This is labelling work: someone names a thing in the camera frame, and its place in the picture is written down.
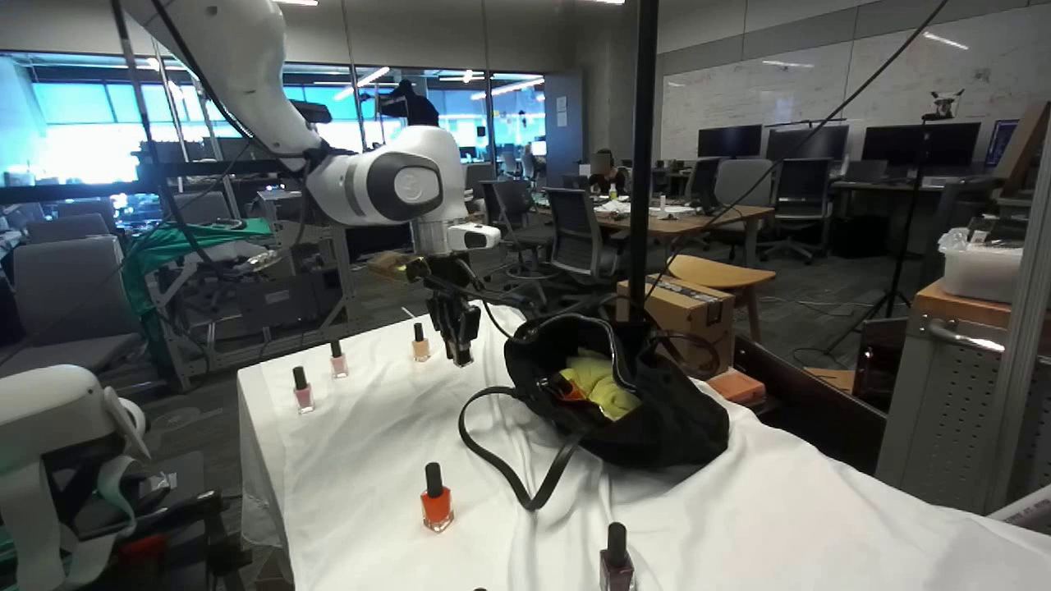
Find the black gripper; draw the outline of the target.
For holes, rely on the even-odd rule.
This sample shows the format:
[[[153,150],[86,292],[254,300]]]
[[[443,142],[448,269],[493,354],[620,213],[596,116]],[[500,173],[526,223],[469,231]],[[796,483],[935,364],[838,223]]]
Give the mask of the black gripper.
[[[461,364],[472,360],[472,341],[479,334],[479,308],[469,303],[476,273],[464,256],[420,256],[408,265],[408,279],[429,290],[429,313],[443,334],[448,358]]]

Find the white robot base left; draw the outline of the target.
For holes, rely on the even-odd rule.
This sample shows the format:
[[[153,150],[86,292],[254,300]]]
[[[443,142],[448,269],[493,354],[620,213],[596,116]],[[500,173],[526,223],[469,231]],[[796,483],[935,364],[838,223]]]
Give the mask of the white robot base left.
[[[120,528],[79,537],[57,508],[50,469],[60,453],[107,443],[88,488],[120,513]],[[148,459],[146,409],[88,367],[46,364],[0,378],[0,517],[14,540],[17,591],[92,585],[138,526],[123,493],[136,459]]]

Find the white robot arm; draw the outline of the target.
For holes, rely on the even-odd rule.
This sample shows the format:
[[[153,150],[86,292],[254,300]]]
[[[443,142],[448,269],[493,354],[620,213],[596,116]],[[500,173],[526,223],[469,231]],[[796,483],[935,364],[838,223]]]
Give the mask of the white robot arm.
[[[170,48],[254,142],[307,176],[311,204],[342,227],[408,227],[410,279],[454,364],[479,334],[469,248],[504,233],[467,213],[467,169],[450,130],[408,125],[374,150],[346,150],[310,129],[284,87],[286,16],[275,0],[126,0],[126,13]]]

